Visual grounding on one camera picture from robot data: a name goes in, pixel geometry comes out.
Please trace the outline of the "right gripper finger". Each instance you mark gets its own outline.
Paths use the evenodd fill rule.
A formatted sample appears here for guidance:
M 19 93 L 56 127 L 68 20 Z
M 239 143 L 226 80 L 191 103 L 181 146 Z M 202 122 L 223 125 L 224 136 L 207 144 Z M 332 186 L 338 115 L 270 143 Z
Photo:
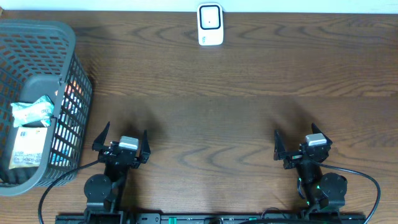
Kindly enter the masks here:
M 324 134 L 315 123 L 312 123 L 312 133 L 313 134 L 323 134 L 323 137 L 326 139 L 326 143 L 328 145 L 332 145 L 333 141 L 326 135 Z
M 283 160 L 285 158 L 286 150 L 284 147 L 283 140 L 276 129 L 274 131 L 274 160 Z

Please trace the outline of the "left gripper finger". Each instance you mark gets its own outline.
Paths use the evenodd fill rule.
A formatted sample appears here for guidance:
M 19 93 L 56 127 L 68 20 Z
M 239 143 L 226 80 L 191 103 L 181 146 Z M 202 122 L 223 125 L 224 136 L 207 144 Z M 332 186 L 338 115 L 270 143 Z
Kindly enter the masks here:
M 151 151 L 150 151 L 150 146 L 147 138 L 147 131 L 145 130 L 143 135 L 142 135 L 142 141 L 141 141 L 141 148 L 140 148 L 140 154 L 139 154 L 139 160 L 140 163 L 146 164 L 147 161 L 149 160 Z
M 102 132 L 94 140 L 93 145 L 92 145 L 92 150 L 93 151 L 101 152 L 101 151 L 107 151 L 109 149 L 108 146 L 104 145 L 104 142 L 105 142 L 106 137 L 108 135 L 109 127 L 110 127 L 110 122 L 108 121 L 108 123 L 106 124 L 105 128 L 102 130 Z

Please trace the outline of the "green snack packet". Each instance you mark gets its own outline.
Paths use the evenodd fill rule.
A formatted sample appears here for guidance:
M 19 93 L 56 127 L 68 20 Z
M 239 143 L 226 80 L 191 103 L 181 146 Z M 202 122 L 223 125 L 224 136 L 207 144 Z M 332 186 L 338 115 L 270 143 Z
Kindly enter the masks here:
M 41 96 L 34 103 L 11 103 L 12 116 L 14 118 L 13 127 L 22 127 L 23 125 L 40 121 L 44 127 L 51 125 L 54 104 L 47 96 Z

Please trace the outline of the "yellow snack bag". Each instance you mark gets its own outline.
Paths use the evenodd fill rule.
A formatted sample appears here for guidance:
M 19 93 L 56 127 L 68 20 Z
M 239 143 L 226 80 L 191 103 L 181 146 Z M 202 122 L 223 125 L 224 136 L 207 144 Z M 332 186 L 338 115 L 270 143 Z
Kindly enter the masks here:
M 44 150 L 47 128 L 19 127 L 9 169 L 38 167 Z

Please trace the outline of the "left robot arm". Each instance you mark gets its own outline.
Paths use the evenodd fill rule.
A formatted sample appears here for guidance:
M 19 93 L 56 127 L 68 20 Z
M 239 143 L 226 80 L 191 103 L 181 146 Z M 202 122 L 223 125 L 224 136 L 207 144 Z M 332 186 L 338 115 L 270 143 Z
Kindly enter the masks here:
M 98 161 L 105 165 L 105 170 L 103 174 L 91 176 L 84 186 L 87 198 L 84 223 L 126 223 L 129 220 L 128 212 L 119 209 L 127 175 L 129 170 L 145 164 L 150 156 L 147 131 L 139 139 L 122 136 L 107 146 L 109 127 L 107 124 L 92 145 L 92 150 L 99 152 Z

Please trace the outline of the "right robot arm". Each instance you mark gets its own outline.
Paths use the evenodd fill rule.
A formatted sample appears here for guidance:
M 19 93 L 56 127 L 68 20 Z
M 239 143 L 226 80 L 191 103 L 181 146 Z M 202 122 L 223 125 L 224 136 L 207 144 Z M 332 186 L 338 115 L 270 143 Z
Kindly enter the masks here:
M 348 181 L 342 175 L 321 170 L 333 144 L 319 128 L 312 124 L 312 134 L 305 136 L 297 151 L 287 151 L 281 135 L 274 131 L 274 160 L 283 161 L 284 169 L 296 169 L 298 193 L 307 201 L 311 213 L 337 213 L 345 205 Z

